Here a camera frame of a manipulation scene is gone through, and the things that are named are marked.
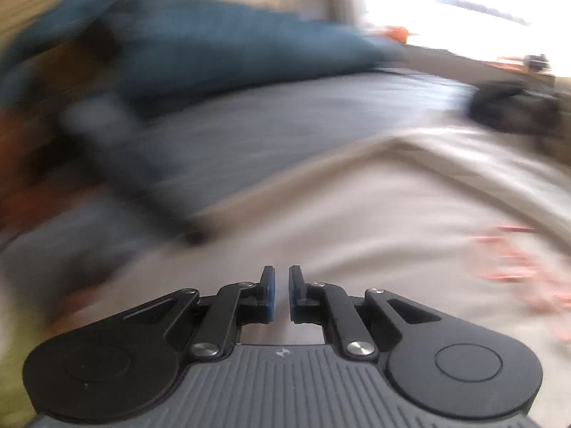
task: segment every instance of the metal screw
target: metal screw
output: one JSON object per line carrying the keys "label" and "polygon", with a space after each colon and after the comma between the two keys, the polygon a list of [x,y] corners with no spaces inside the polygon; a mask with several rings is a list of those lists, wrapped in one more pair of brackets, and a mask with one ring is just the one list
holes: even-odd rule
{"label": "metal screw", "polygon": [[347,345],[346,349],[354,356],[369,356],[375,352],[375,345],[365,341],[353,341]]}
{"label": "metal screw", "polygon": [[212,357],[216,356],[220,349],[212,343],[196,343],[190,346],[190,351],[197,357]]}

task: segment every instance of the green object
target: green object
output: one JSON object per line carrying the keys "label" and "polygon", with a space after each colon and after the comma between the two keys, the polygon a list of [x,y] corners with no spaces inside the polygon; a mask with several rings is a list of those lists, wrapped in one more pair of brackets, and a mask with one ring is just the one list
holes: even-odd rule
{"label": "green object", "polygon": [[19,428],[35,416],[22,382],[22,366],[44,340],[45,325],[30,307],[15,306],[9,316],[11,342],[0,356],[0,428]]}

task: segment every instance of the gray ribbed panel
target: gray ribbed panel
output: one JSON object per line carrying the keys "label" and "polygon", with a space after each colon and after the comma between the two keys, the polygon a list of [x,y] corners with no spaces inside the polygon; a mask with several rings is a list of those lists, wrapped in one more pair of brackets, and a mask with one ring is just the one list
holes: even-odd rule
{"label": "gray ribbed panel", "polygon": [[[524,416],[482,427],[536,428]],[[76,425],[39,417],[34,428]],[[216,363],[194,365],[168,400],[106,428],[473,428],[434,416],[398,396],[368,363],[330,345],[236,346]]]}

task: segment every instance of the gray surface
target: gray surface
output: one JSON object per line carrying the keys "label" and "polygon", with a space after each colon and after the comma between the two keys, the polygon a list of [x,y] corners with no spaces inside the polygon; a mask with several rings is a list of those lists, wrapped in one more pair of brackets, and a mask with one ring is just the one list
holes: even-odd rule
{"label": "gray surface", "polygon": [[[33,428],[81,426],[40,416]],[[338,357],[331,345],[237,345],[227,359],[193,365],[162,404],[109,428],[536,428],[523,415],[461,422],[397,395],[375,365]]]}
{"label": "gray surface", "polygon": [[[462,107],[471,87],[428,75],[367,73],[232,93],[164,117],[141,139],[172,151],[162,188],[202,209],[308,158],[385,133],[412,114]],[[52,314],[67,292],[105,279],[162,240],[107,192],[21,235],[0,255],[18,294]]]}

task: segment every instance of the blue cloth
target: blue cloth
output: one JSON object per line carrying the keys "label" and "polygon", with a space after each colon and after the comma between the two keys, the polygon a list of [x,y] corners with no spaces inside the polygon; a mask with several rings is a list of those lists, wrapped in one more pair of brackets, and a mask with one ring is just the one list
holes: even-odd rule
{"label": "blue cloth", "polygon": [[62,0],[0,60],[0,106],[27,84],[21,62],[104,19],[122,44],[115,89],[126,100],[206,95],[367,71],[398,58],[352,28],[219,0]]}

